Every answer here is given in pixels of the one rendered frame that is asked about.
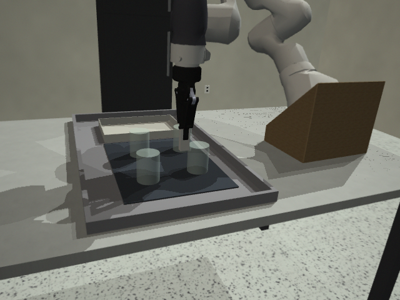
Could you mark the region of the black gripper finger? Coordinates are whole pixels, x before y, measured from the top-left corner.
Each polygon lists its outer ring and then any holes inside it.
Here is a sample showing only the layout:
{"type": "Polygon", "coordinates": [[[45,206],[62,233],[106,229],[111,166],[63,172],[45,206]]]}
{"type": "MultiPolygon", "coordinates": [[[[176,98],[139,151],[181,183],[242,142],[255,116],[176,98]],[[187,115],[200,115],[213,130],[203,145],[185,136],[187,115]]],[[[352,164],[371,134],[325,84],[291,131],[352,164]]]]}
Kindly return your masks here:
{"type": "Polygon", "coordinates": [[[194,93],[193,88],[190,88],[190,97],[187,102],[184,102],[184,89],[180,89],[182,104],[181,126],[178,126],[180,129],[180,151],[189,151],[190,128],[193,128],[196,108],[199,102],[199,98],[195,97],[195,94],[196,90],[194,93]]]}
{"type": "MultiPolygon", "coordinates": [[[[181,87],[177,87],[174,90],[176,95],[177,123],[179,123],[179,126],[181,126],[181,114],[182,114],[180,89],[181,87]]],[[[179,130],[179,143],[180,143],[180,130],[179,130]]]]}

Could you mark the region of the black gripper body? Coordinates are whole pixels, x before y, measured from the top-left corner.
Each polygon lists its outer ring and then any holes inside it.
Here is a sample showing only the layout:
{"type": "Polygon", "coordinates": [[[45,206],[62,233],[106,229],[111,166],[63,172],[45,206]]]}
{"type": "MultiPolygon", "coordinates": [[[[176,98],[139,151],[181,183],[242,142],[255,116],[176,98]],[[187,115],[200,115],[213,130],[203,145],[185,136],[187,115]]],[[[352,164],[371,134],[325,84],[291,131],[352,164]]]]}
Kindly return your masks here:
{"type": "Polygon", "coordinates": [[[178,82],[178,87],[184,89],[184,102],[190,98],[190,88],[195,93],[195,83],[201,80],[201,67],[172,67],[172,78],[178,82]]]}

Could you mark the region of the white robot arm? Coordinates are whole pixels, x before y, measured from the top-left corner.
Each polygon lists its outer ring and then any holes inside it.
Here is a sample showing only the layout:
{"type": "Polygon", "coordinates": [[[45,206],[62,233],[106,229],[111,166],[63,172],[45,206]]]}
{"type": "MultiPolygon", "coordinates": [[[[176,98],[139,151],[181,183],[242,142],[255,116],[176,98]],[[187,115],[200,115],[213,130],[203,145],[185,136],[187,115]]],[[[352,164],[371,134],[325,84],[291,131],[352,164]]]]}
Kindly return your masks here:
{"type": "MultiPolygon", "coordinates": [[[[311,22],[312,11],[303,0],[244,0],[252,10],[267,9],[272,14],[257,23],[248,33],[248,43],[257,53],[273,59],[284,88],[287,107],[317,83],[338,83],[337,79],[317,72],[298,43],[285,39],[311,22]]],[[[230,44],[238,36],[241,17],[236,0],[174,0],[171,11],[170,61],[175,66],[199,67],[210,60],[206,42],[230,44]]]]}

